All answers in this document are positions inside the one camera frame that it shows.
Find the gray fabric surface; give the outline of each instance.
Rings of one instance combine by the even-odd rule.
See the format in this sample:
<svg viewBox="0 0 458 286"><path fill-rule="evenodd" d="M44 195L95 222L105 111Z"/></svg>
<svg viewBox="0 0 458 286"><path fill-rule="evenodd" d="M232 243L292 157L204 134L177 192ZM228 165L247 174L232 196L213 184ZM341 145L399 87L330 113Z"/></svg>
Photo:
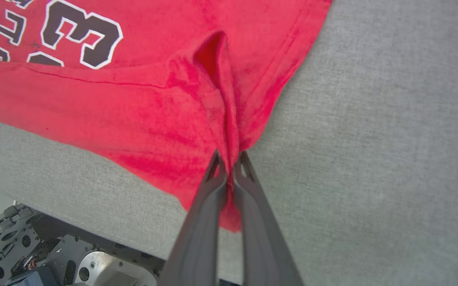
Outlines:
<svg viewBox="0 0 458 286"><path fill-rule="evenodd" d="M307 285L458 286L458 1L336 0L249 152ZM167 257L185 211L97 155L0 124L0 190ZM242 280L221 230L222 278Z"/></svg>

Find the red t-shirt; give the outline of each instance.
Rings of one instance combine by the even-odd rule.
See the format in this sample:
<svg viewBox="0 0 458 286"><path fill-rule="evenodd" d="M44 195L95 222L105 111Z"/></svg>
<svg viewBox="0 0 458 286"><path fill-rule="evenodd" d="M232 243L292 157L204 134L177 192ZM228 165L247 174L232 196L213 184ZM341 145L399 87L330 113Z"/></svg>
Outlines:
<svg viewBox="0 0 458 286"><path fill-rule="evenodd" d="M111 159L188 209L259 138L331 0L0 0L0 122ZM221 226L236 231L232 193Z"/></svg>

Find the red shirt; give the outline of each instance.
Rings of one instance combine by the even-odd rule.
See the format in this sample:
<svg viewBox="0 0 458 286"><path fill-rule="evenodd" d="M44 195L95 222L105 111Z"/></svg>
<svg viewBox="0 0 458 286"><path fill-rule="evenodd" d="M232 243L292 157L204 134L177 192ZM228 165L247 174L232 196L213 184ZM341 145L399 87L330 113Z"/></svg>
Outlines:
<svg viewBox="0 0 458 286"><path fill-rule="evenodd" d="M107 157L188 209L215 149L230 170L258 140L330 3L0 1L0 122ZM221 226L240 228L231 192Z"/></svg>

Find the hole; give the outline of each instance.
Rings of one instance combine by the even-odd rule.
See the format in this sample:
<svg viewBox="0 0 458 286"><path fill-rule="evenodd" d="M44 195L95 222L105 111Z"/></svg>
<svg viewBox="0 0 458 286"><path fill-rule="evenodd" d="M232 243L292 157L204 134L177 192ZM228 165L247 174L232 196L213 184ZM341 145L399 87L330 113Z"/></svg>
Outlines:
<svg viewBox="0 0 458 286"><path fill-rule="evenodd" d="M5 277L5 269L0 267L0 279L3 279L3 277Z"/></svg>
<svg viewBox="0 0 458 286"><path fill-rule="evenodd" d="M73 284L73 278L75 276L75 268L77 265L72 260L67 262L67 268L65 269L65 278L63 279L63 285Z"/></svg>
<svg viewBox="0 0 458 286"><path fill-rule="evenodd" d="M16 235L16 234L17 234L16 230L14 232L10 232L7 235L3 236L1 241L7 241L8 239L11 239L12 237L14 237L14 235Z"/></svg>
<svg viewBox="0 0 458 286"><path fill-rule="evenodd" d="M247 170L245 170L245 167L243 166L243 164L240 164L240 168L241 168L241 174L243 175L243 177L247 178Z"/></svg>
<svg viewBox="0 0 458 286"><path fill-rule="evenodd" d="M79 277L82 281L86 282L89 279L89 270L85 267L82 267L79 270Z"/></svg>
<svg viewBox="0 0 458 286"><path fill-rule="evenodd" d="M7 244L4 248L2 248L0 253L4 253L5 250L11 245L11 243Z"/></svg>
<svg viewBox="0 0 458 286"><path fill-rule="evenodd" d="M31 245L31 238L29 238L29 236L25 235L23 238L22 238L22 245L24 247L28 247Z"/></svg>
<svg viewBox="0 0 458 286"><path fill-rule="evenodd" d="M213 178L216 178L218 177L218 174L220 174L220 165L218 165L216 168L215 168L215 172L213 172Z"/></svg>

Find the number 3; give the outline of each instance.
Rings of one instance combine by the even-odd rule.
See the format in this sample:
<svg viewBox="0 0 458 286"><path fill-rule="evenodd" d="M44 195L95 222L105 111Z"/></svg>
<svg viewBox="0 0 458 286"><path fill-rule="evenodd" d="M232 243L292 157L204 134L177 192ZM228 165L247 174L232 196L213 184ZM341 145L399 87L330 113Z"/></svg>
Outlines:
<svg viewBox="0 0 458 286"><path fill-rule="evenodd" d="M56 49L58 42L65 36L60 29L64 22L73 25L66 38L81 43L90 34L100 38L93 45L82 44L80 63L91 69L99 69L111 62L114 49L123 38L120 24L96 13L87 14L71 3L63 0L51 1L47 4L44 26L42 28L42 44Z"/></svg>

